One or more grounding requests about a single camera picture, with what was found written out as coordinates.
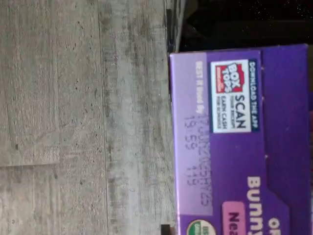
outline red logo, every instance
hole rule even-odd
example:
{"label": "red logo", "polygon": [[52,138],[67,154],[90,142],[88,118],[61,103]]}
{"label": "red logo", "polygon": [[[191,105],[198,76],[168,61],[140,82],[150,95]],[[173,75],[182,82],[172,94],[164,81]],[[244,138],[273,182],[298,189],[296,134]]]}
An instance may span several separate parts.
{"label": "red logo", "polygon": [[216,92],[242,92],[245,83],[245,73],[242,64],[218,65],[216,72]]}

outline box tops label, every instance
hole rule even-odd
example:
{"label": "box tops label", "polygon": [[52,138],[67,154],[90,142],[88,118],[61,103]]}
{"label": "box tops label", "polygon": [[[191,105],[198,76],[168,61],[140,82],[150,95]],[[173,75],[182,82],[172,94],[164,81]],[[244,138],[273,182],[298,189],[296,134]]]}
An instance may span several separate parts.
{"label": "box tops label", "polygon": [[259,130],[256,60],[211,62],[211,132]]}

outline wooden floor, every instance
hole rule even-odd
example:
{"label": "wooden floor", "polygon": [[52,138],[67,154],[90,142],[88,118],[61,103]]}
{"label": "wooden floor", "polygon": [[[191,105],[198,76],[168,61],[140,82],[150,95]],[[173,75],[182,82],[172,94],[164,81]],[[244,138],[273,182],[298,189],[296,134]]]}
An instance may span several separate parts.
{"label": "wooden floor", "polygon": [[0,0],[0,234],[174,225],[165,6]]}

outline cardboard box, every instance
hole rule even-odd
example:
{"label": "cardboard box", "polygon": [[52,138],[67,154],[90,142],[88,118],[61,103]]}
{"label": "cardboard box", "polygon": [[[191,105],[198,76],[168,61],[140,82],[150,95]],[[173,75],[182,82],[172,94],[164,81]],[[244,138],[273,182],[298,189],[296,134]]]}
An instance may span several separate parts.
{"label": "cardboard box", "polygon": [[170,56],[179,235],[309,235],[307,45]]}

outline black object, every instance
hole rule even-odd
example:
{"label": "black object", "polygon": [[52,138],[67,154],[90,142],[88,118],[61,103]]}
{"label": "black object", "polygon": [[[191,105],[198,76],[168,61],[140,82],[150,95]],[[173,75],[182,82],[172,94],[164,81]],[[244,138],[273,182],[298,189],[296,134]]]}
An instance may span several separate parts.
{"label": "black object", "polygon": [[171,226],[168,224],[161,225],[161,235],[172,235],[171,234]]}
{"label": "black object", "polygon": [[311,0],[198,0],[198,6],[185,20],[180,51],[313,43]]}
{"label": "black object", "polygon": [[171,53],[174,50],[173,28],[173,11],[172,9],[166,9],[166,41],[168,53]]}

